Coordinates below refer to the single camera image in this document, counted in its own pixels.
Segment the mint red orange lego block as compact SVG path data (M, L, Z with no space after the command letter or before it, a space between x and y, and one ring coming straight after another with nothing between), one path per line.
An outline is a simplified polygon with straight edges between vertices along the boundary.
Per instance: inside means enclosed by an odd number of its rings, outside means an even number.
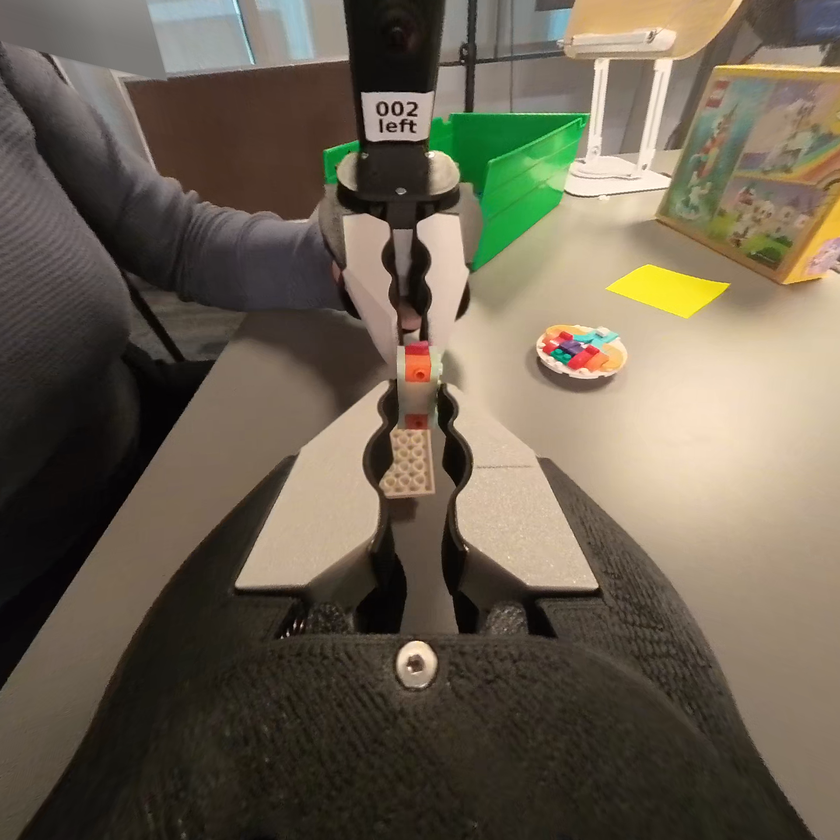
M418 340L398 347L397 428L424 431L437 425L438 391L443 370L440 349L428 341Z

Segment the large grid window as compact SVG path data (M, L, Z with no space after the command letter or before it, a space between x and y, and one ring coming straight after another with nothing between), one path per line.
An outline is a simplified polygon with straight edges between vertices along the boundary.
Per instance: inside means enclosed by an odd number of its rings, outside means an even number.
M147 3L169 75L283 67L348 56L341 1L153 1ZM478 1L479 58L554 50L570 2Z

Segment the wooden book stand white base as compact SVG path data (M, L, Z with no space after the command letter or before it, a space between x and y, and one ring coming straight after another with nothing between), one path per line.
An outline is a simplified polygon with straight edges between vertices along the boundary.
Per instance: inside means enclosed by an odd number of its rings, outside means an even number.
M570 167L565 191L576 197L664 190L670 178L654 171L658 132L673 65L720 34L740 1L577 1L562 39L573 60L593 59L591 113L584 155ZM635 162L603 153L603 121L611 64L653 64L640 148Z

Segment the yellow paper sheet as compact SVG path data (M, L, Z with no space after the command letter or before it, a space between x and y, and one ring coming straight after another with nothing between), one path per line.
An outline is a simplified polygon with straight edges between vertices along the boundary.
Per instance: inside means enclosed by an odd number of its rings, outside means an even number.
M727 282L645 265L615 280L606 290L662 312L689 319L729 288Z

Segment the colourful lego set box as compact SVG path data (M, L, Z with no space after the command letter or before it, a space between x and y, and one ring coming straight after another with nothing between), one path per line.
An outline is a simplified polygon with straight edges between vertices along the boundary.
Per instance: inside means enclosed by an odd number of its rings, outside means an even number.
M718 66L656 218L780 285L839 253L839 69Z

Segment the white lego build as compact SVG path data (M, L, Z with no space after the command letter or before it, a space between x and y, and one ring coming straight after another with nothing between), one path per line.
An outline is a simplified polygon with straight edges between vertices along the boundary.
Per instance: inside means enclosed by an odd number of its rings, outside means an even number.
M386 499L414 499L435 493L432 435L429 429L390 432L392 463L380 481Z

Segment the person's left forearm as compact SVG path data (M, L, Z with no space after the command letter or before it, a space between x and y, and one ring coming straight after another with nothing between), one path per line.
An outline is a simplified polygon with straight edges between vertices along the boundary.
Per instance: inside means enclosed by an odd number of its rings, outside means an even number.
M303 221L216 206L153 171L129 184L119 233L133 274L212 308L343 310L317 210Z

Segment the green plastic bin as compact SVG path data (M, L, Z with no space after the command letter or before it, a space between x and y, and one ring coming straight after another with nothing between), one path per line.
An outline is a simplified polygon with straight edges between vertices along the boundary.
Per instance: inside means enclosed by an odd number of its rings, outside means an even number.
M434 215L458 216L469 271L485 265L559 204L585 122L583 114L574 113L473 112L433 118L430 148L446 154L459 174L457 204ZM328 178L318 215L342 268L343 217L370 215L349 209L338 196L337 166L358 148L359 142L344 147L341 157L334 150L324 155ZM413 249L397 243L402 230L391 228L394 257L401 249ZM408 230L414 240L415 228Z

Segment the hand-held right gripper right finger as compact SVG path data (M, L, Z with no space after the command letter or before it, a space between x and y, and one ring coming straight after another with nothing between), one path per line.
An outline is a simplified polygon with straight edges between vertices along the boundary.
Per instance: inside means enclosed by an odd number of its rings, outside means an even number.
M454 486L442 546L453 599L475 608L599 586L534 451L454 385L437 402Z

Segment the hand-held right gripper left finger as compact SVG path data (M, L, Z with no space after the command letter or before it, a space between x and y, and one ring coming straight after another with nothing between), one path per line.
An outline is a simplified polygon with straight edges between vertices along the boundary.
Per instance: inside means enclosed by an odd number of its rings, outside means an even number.
M355 608L392 576L371 444L385 426L374 385L300 450L238 573L239 594Z

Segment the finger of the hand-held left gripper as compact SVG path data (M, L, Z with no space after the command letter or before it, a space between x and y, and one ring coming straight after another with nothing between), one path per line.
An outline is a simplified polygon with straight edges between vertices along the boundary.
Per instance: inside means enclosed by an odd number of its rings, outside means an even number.
M372 215L344 216L342 231L345 290L385 364L396 365L400 342L398 286L384 258L392 231L385 220Z
M459 217L432 215L416 224L413 308L426 340L446 351L469 278Z

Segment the dark brown board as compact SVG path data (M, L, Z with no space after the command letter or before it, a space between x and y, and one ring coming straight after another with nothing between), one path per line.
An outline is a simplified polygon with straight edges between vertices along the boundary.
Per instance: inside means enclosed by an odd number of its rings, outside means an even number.
M124 83L156 169L221 207L305 219L356 139L346 59Z

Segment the round white rainbow lego plate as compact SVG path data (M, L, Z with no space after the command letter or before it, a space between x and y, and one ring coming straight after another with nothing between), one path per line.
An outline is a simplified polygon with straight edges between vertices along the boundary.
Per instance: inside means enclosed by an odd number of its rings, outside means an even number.
M535 350L546 369L583 382L612 377L628 361L619 333L606 327L555 324L540 335Z

